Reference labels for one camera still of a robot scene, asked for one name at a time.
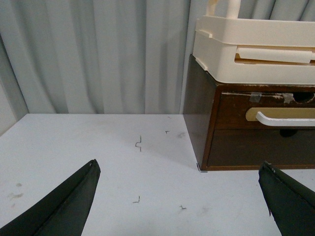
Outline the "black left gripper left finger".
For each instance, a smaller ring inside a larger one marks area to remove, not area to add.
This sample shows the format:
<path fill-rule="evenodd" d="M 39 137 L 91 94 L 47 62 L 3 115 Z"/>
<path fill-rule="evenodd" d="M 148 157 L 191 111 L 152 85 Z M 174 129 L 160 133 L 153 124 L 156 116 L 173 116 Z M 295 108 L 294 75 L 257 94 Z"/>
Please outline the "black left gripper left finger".
<path fill-rule="evenodd" d="M 80 236 L 89 216 L 100 167 L 91 160 L 43 199 L 3 226 L 2 236 Z"/>

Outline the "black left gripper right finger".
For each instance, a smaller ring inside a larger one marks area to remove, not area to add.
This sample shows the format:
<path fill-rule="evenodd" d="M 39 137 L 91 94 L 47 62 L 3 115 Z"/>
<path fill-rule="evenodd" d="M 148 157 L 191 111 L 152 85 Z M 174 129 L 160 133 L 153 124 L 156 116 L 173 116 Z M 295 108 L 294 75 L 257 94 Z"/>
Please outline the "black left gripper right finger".
<path fill-rule="evenodd" d="M 268 162 L 259 171 L 259 185 L 269 213 L 283 236 L 315 234 L 315 192 Z"/>

